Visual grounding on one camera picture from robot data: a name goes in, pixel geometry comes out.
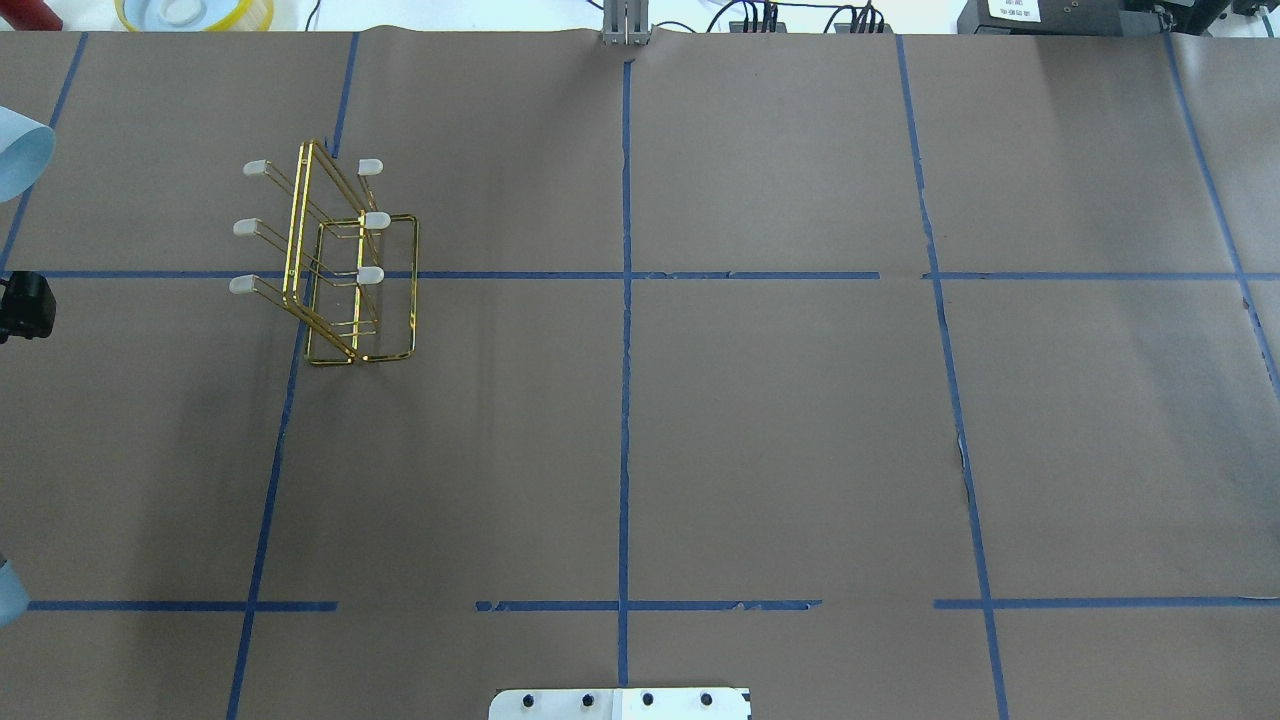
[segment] white bracket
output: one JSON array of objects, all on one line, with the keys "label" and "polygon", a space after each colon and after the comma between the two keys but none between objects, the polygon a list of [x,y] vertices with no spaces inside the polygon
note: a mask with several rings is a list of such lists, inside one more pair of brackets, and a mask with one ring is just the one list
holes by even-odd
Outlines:
[{"label": "white bracket", "polygon": [[740,688],[502,691],[489,720],[750,720]]},{"label": "white bracket", "polygon": [[649,0],[602,0],[605,45],[649,45]]}]

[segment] white label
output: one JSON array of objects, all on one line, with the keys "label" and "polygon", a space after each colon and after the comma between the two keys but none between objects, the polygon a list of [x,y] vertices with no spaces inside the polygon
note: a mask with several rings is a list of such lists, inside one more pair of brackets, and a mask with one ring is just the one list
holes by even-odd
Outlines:
[{"label": "white label", "polygon": [[993,18],[1021,23],[1039,22],[1039,0],[987,0],[987,9]]}]

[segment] gold wire rack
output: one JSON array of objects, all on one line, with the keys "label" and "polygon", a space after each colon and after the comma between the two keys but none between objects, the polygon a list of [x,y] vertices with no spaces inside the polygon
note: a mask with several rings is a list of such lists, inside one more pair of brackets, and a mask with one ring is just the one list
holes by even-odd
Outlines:
[{"label": "gold wire rack", "polygon": [[[317,167],[321,173],[314,172]],[[308,140],[298,149],[298,165],[292,181],[270,160],[253,160],[244,165],[246,176],[265,177],[291,197],[289,231],[280,233],[260,218],[247,218],[237,222],[233,232],[241,237],[256,236],[279,250],[284,255],[284,274],[279,287],[259,275],[239,275],[232,279],[229,290],[233,295],[261,296],[301,320],[307,327],[303,355],[311,365],[404,360],[417,346],[419,223],[413,215],[379,210],[367,178],[381,172],[381,160],[360,160],[356,173],[358,187],[352,184],[319,140]],[[312,181],[320,184],[314,187]],[[315,224],[314,231],[308,231],[308,222]],[[396,352],[371,354],[367,351],[370,343],[378,340],[379,331],[389,327],[383,323],[392,320],[381,316],[379,299],[372,290],[381,286],[387,277],[384,245],[393,225],[404,225],[412,232],[408,311],[403,320],[408,341]],[[351,265],[338,265],[332,260],[335,246]],[[320,310],[321,297],[330,305],[330,300],[337,300],[340,315],[328,318]],[[338,354],[320,354],[321,343],[317,341],[333,346]]]}]

